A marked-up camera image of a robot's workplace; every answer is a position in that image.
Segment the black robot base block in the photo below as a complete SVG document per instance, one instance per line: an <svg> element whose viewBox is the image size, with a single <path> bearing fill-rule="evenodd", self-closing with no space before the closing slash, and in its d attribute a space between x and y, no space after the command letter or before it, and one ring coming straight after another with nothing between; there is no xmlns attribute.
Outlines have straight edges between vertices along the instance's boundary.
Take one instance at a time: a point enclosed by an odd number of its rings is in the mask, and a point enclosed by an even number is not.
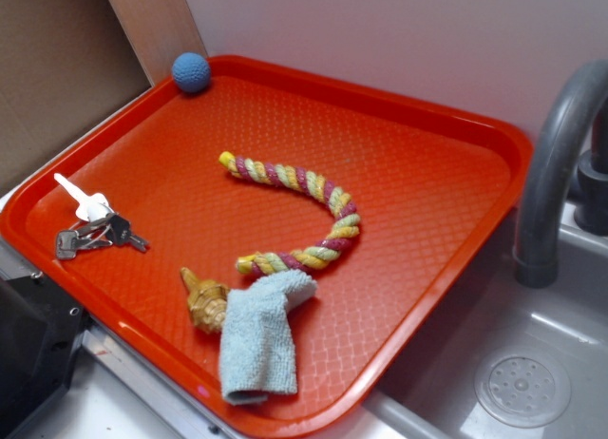
<svg viewBox="0 0 608 439"><path fill-rule="evenodd" d="M71 385L84 307L48 277L1 281L1 436L12 438Z"/></svg>

